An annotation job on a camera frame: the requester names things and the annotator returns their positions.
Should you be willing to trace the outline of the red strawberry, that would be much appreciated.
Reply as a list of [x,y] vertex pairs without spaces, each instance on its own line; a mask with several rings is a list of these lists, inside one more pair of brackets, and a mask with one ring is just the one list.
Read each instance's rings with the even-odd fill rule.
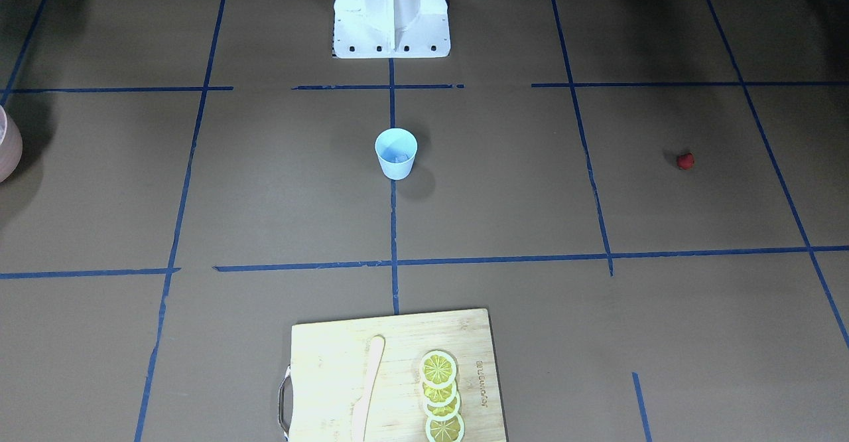
[[682,155],[677,155],[676,165],[681,170],[691,170],[695,164],[695,158],[692,153],[683,153]]

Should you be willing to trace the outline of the light blue paper cup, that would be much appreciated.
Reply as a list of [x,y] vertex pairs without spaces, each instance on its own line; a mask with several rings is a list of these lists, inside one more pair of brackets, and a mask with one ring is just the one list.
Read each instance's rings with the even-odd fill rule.
[[411,173],[418,151],[416,137],[403,128],[382,131],[374,141],[374,152],[379,166],[391,180],[407,178]]

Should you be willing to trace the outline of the lemon slice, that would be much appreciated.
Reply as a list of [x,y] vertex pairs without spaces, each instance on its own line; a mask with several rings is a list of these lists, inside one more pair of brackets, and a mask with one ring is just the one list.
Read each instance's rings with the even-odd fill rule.
[[424,403],[432,407],[446,407],[451,405],[455,397],[457,397],[457,393],[456,381],[443,388],[435,388],[424,382],[421,384],[421,394]]
[[464,418],[459,414],[445,420],[428,417],[426,419],[424,433],[430,442],[462,441],[465,434]]
[[455,382],[458,374],[457,362],[449,352],[431,350],[421,358],[419,372],[422,384],[434,390],[442,390]]
[[459,412],[462,409],[462,398],[459,393],[455,394],[451,400],[448,400],[445,405],[437,406],[433,405],[433,403],[425,398],[424,399],[424,411],[429,419],[434,421],[448,421],[454,417],[459,415]]

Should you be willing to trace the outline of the yellow plastic knife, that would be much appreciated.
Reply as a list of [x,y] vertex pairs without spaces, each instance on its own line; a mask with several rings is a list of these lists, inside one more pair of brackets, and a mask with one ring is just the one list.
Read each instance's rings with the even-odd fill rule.
[[379,367],[385,349],[385,339],[382,335],[375,335],[369,342],[367,352],[365,376],[363,379],[363,391],[361,397],[352,407],[351,440],[364,441],[367,421],[373,395],[374,384],[379,372]]

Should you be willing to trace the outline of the bamboo cutting board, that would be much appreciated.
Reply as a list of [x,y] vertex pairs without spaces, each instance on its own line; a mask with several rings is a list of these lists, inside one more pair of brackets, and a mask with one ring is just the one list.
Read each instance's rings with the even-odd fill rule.
[[490,315],[486,309],[382,316],[294,325],[291,360],[279,399],[287,441],[352,441],[352,407],[361,397],[369,342],[385,339],[364,441],[428,441],[419,363],[431,350],[455,358],[462,398],[462,441],[505,441]]

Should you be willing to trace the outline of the pink bowl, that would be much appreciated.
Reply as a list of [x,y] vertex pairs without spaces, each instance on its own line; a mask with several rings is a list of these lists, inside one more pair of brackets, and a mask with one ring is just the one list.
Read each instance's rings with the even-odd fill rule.
[[18,167],[23,155],[23,139],[18,125],[1,107],[1,183],[7,180]]

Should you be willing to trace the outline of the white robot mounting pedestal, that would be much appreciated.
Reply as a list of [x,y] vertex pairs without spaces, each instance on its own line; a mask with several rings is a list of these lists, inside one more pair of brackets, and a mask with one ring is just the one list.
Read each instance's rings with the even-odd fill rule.
[[340,59],[445,58],[448,0],[334,0],[332,55]]

